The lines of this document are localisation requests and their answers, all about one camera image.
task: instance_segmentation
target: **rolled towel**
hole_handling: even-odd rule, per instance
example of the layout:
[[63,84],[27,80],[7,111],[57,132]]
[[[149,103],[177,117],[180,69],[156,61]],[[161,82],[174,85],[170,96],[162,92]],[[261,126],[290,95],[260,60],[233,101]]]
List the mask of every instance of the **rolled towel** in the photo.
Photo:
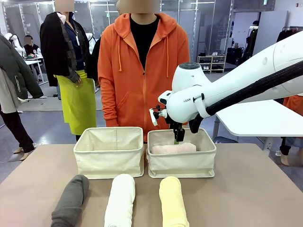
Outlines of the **rolled towel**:
[[89,180],[77,175],[67,184],[52,212],[51,227],[73,227],[82,212],[82,205],[89,190]]
[[163,227],[189,227],[179,179],[173,176],[163,179],[159,196],[162,203]]
[[177,145],[153,146],[151,152],[155,155],[192,153],[196,152],[196,146],[192,143],[182,143]]
[[117,176],[110,190],[104,227],[131,227],[134,197],[134,179],[128,174]]

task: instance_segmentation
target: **table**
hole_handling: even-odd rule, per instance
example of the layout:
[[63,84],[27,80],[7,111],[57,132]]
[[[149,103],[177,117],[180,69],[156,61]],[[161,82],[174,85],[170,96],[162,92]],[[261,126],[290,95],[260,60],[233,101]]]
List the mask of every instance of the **table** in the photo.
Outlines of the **table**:
[[39,83],[39,85],[42,85],[42,84],[47,83],[47,81],[46,82],[44,81],[44,78],[43,78],[43,75],[42,75],[42,71],[41,71],[41,67],[40,67],[40,64],[39,64],[41,62],[41,60],[39,60],[39,59],[41,59],[41,58],[27,59],[27,60],[25,60],[25,63],[30,66],[30,68],[33,71],[34,76],[37,78],[37,80],[39,82],[39,77],[38,77],[37,72],[36,72],[36,70],[34,68],[34,64],[36,64],[36,63],[38,64],[39,73],[40,73],[40,77],[41,77],[41,80],[42,80],[42,83]]
[[216,114],[213,138],[219,124],[235,136],[266,137],[263,150],[270,152],[274,137],[303,136],[303,117],[274,100],[240,103]]
[[[0,226],[46,227],[77,174],[74,145],[39,146],[0,184]],[[161,179],[135,178],[133,227],[161,227]],[[180,179],[192,227],[298,227],[303,193],[254,144],[217,144],[215,177]],[[112,180],[91,180],[78,227],[104,225]]]

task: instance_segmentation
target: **dark green puffer jacket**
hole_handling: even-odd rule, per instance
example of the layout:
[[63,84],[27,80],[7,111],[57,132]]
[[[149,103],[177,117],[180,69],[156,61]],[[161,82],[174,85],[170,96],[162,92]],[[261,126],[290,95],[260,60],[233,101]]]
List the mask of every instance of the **dark green puffer jacket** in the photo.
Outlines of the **dark green puffer jacket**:
[[29,66],[3,35],[0,35],[0,67],[13,82],[18,98],[28,99],[27,91],[33,98],[43,96]]

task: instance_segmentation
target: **hoodie drawstring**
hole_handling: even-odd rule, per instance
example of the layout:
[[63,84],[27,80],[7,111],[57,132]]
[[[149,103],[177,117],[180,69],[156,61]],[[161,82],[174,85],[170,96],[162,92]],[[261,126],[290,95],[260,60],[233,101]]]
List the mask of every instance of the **hoodie drawstring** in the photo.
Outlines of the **hoodie drawstring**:
[[166,78],[169,77],[169,37],[166,37],[166,55],[167,55],[167,66],[166,66]]
[[118,56],[119,56],[119,66],[120,66],[120,69],[119,69],[119,72],[122,72],[122,66],[121,66],[121,58],[120,58],[120,36],[118,36]]

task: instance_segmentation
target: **beige basket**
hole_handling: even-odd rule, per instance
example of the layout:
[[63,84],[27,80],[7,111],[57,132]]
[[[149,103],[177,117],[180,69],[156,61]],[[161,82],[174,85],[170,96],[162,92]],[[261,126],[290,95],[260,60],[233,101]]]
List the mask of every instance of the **beige basket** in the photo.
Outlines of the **beige basket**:
[[185,129],[183,142],[196,145],[197,152],[155,155],[152,147],[157,145],[173,145],[173,130],[159,130],[148,133],[148,174],[152,178],[175,176],[178,178],[207,178],[214,177],[214,157],[216,146],[204,129],[192,134]]
[[89,179],[144,174],[143,130],[136,127],[86,129],[74,147],[78,172]]

